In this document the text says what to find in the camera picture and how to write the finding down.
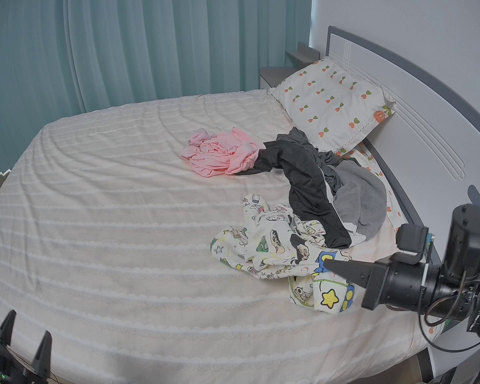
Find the clothing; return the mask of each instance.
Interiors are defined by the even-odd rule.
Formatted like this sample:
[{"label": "clothing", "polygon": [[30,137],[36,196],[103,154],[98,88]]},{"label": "clothing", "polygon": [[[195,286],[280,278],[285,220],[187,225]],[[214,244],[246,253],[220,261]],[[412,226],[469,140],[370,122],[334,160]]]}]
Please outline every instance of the clothing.
[{"label": "clothing", "polygon": [[210,135],[197,129],[181,156],[190,160],[193,170],[203,177],[234,173],[253,167],[258,151],[265,148],[238,128]]},{"label": "clothing", "polygon": [[[341,187],[340,179],[335,172],[334,168],[329,167],[329,165],[336,167],[344,159],[335,155],[332,151],[328,152],[319,152],[307,138],[307,135],[304,131],[299,130],[297,127],[293,127],[288,134],[279,134],[276,137],[277,140],[284,140],[291,143],[296,143],[300,145],[307,153],[312,156],[312,159],[315,163],[322,169],[324,173],[325,180],[330,185],[332,192],[335,194],[338,188]],[[349,158],[347,160],[352,160],[358,164],[357,160],[354,158]]]},{"label": "clothing", "polygon": [[322,168],[311,153],[294,142],[277,140],[264,143],[254,169],[239,174],[251,174],[282,168],[290,181],[288,200],[293,212],[303,221],[319,220],[325,228],[325,244],[329,248],[348,248],[350,235],[332,205],[333,193]]},{"label": "clothing", "polygon": [[382,226],[387,211],[386,189],[382,181],[372,172],[351,161],[343,161],[335,167],[342,186],[336,192],[333,205],[344,225],[371,239]]},{"label": "clothing", "polygon": [[245,227],[230,227],[212,240],[212,255],[223,264],[256,278],[288,277],[294,303],[339,313],[353,301],[354,288],[323,266],[325,259],[349,261],[347,251],[324,247],[318,220],[301,221],[292,208],[270,208],[257,194],[242,201]]}]

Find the white headboard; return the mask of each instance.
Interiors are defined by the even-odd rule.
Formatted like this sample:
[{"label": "white headboard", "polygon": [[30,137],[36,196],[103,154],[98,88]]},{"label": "white headboard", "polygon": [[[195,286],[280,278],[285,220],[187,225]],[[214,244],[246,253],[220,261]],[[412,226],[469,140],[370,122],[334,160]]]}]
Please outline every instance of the white headboard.
[{"label": "white headboard", "polygon": [[452,210],[480,205],[479,112],[412,62],[336,27],[328,28],[326,55],[397,101],[397,112],[365,144],[409,221],[430,227],[443,258]]}]

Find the bed sheet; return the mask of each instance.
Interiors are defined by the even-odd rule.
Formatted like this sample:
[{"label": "bed sheet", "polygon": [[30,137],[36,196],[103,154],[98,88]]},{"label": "bed sheet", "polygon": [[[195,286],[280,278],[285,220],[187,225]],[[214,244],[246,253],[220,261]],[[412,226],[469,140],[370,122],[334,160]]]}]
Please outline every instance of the bed sheet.
[{"label": "bed sheet", "polygon": [[[181,159],[194,129],[233,126],[269,141],[292,123],[256,90],[109,108],[40,131],[0,192],[0,316],[17,311],[15,350],[31,358],[49,330],[53,372],[77,384],[304,384],[346,383],[425,347],[414,314],[362,309],[363,289],[331,316],[294,305],[285,279],[211,256],[213,236],[242,224],[247,193],[288,202],[281,170],[205,179]],[[347,156],[383,176],[362,145]],[[405,219],[386,185],[387,219],[354,259],[396,250]]]}]

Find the curtain fold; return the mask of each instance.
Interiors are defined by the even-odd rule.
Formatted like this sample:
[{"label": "curtain fold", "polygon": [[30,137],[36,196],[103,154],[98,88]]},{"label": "curtain fold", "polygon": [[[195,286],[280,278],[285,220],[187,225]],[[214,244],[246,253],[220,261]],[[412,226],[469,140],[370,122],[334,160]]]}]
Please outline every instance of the curtain fold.
[{"label": "curtain fold", "polygon": [[0,1],[0,167],[48,122],[169,97],[258,88],[292,66],[311,0]]}]

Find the pink shirt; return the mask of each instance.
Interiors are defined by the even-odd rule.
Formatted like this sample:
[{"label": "pink shirt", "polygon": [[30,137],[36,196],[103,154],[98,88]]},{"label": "pink shirt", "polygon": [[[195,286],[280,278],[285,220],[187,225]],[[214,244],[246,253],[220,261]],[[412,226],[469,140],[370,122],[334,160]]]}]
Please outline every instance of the pink shirt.
[{"label": "pink shirt", "polygon": [[231,132],[209,135],[199,128],[194,131],[181,156],[189,159],[195,172],[203,177],[234,173],[253,167],[258,151],[265,149],[238,128]]}]

